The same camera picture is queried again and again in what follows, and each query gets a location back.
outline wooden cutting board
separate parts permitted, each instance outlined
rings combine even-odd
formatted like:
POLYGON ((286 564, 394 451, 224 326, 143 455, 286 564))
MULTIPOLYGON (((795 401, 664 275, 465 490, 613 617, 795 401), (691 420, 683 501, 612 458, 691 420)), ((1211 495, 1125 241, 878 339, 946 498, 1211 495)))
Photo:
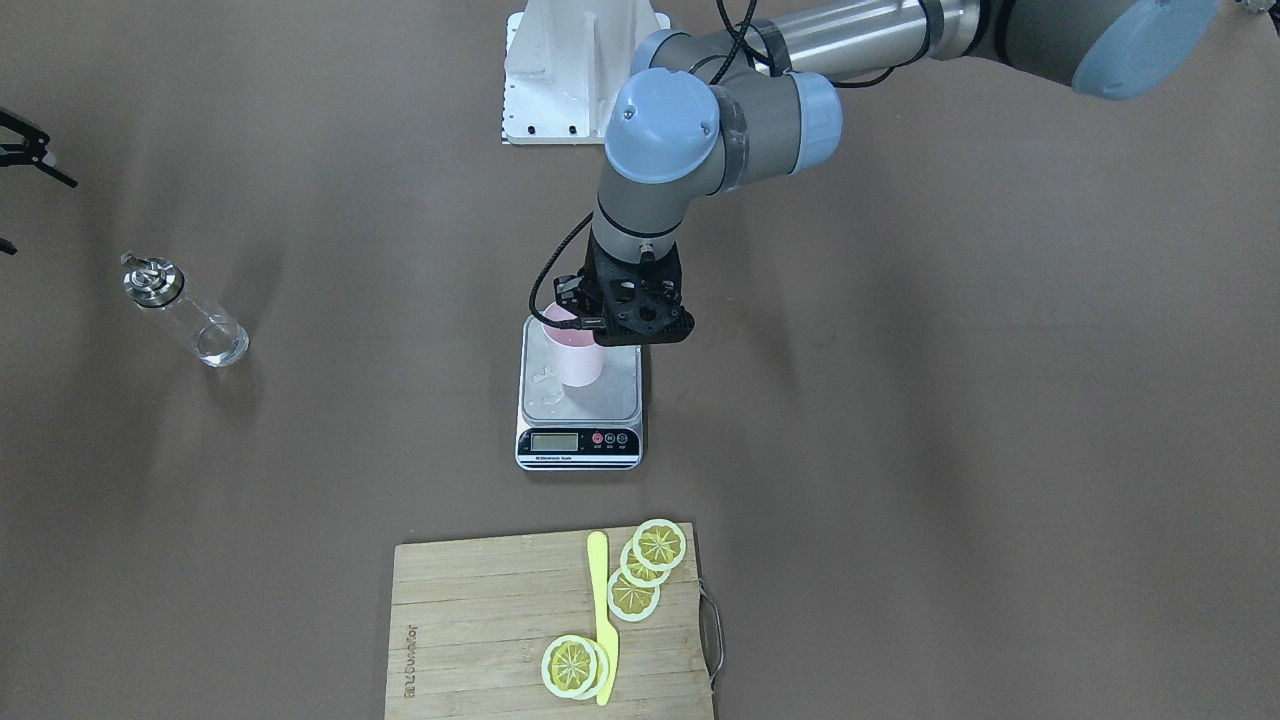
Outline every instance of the wooden cutting board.
MULTIPOLYGON (((402 544, 396 548, 387 720, 654 717, 714 720, 699 632, 694 527, 658 609, 618 629, 618 675, 604 707, 543 687, 543 651, 595 635, 590 530, 402 544)), ((635 528, 612 528, 609 573, 635 528)))

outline pink cup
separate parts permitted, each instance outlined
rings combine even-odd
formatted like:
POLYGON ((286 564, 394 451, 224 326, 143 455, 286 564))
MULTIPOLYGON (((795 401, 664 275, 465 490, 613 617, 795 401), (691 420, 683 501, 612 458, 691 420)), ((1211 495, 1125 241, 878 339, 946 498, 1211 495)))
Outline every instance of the pink cup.
MULTIPOLYGON (((571 320, 573 314, 552 302, 543 315, 548 320, 571 320)), ((548 364, 561 384, 584 387, 595 382, 604 369, 604 348, 595 345, 591 331, 563 331, 543 325, 547 336, 548 364)))

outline digital scale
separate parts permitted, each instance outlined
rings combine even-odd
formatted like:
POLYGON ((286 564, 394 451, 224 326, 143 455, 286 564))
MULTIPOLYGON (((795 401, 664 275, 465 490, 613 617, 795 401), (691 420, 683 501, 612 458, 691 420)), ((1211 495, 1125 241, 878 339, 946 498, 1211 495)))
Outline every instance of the digital scale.
POLYGON ((568 387, 552 373, 541 323, 525 320, 516 464, 526 470, 630 470, 644 454, 640 346, 605 347, 600 377, 568 387))

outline light blue cap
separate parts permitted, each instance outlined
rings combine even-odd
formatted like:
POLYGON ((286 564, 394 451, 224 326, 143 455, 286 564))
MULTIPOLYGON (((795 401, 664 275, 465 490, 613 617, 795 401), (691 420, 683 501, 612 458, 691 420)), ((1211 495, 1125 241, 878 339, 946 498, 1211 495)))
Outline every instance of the light blue cap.
POLYGON ((1107 100, 1147 92, 1192 54, 1216 12, 1217 0, 1138 0, 1085 53, 1071 87, 1107 100))
POLYGON ((653 59, 658 55, 658 49, 662 47, 663 42, 676 35, 689 35, 687 32, 680 32, 678 29, 659 29, 658 32, 649 33, 648 37, 640 41, 636 46, 636 54, 631 56, 631 74, 636 74, 648 70, 653 65, 653 59))
POLYGON ((800 94, 800 154, 791 174, 824 163, 840 145, 845 129, 845 111, 840 94, 818 73, 791 73, 800 94))
POLYGON ((604 155, 622 177, 658 184, 694 172, 717 137, 719 104, 712 88, 684 70, 652 68, 618 91, 604 155))

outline lime slice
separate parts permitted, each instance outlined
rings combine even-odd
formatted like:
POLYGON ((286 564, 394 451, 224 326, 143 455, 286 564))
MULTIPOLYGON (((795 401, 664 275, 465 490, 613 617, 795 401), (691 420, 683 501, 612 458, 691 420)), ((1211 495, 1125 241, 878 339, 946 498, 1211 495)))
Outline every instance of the lime slice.
POLYGON ((622 546, 622 555, 618 557, 618 569, 622 570, 622 577, 637 588, 655 588, 666 583, 667 578, 671 577, 671 570, 659 573, 640 562, 635 553, 631 552, 631 541, 627 541, 627 544, 622 546))
POLYGON ((605 596, 605 601, 618 620, 639 623, 653 615, 654 609, 658 607, 659 597, 662 597, 660 587, 637 588, 622 577, 620 569, 614 570, 609 578, 609 593, 605 596))
POLYGON ((671 520, 646 520, 631 536, 631 552, 650 570, 671 570, 685 559, 685 533, 671 520))
POLYGON ((595 683, 599 662, 594 642, 561 635, 543 653, 543 684, 556 697, 577 697, 595 683))
POLYGON ((602 689, 604 689, 604 683, 608 682, 609 679, 609 655, 604 652, 604 648, 600 647, 600 643, 590 638, 586 638, 586 642, 591 643, 591 646, 595 648, 595 662, 596 662, 595 683, 591 684, 591 689, 575 697, 573 700, 591 700, 593 697, 599 694, 602 689))

